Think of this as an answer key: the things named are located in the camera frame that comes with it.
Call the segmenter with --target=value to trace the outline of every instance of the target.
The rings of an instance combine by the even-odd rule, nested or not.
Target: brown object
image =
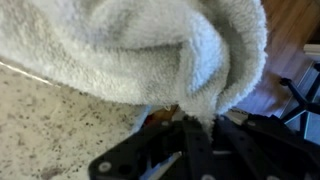
[[[303,46],[317,29],[320,6],[314,0],[262,0],[268,19],[269,55],[262,81],[238,108],[245,111],[280,116],[291,94],[279,85],[279,77],[297,84],[310,67]]]

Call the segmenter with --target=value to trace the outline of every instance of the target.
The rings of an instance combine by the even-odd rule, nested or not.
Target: speckled countertop
[[[20,70],[0,61],[0,180],[88,179],[89,162],[148,113]]]

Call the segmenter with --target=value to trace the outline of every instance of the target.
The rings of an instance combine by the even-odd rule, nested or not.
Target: black chair
[[[293,94],[293,97],[298,101],[299,106],[294,108],[291,112],[281,118],[282,122],[288,124],[296,117],[300,116],[300,131],[298,135],[302,138],[306,138],[307,130],[308,130],[308,123],[309,123],[309,116],[310,112],[319,114],[320,115],[320,104],[319,102],[314,102],[319,86],[320,86],[320,63],[314,65],[314,68],[319,72],[317,78],[313,82],[310,90],[306,97],[304,97],[300,91],[298,90],[297,86],[292,82],[291,79],[282,78],[280,84],[283,86],[288,86],[290,91]]]

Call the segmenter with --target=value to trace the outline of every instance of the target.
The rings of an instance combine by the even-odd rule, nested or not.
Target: towel fold
[[[179,104],[208,123],[258,83],[265,24],[259,0],[0,0],[0,55],[105,100]]]

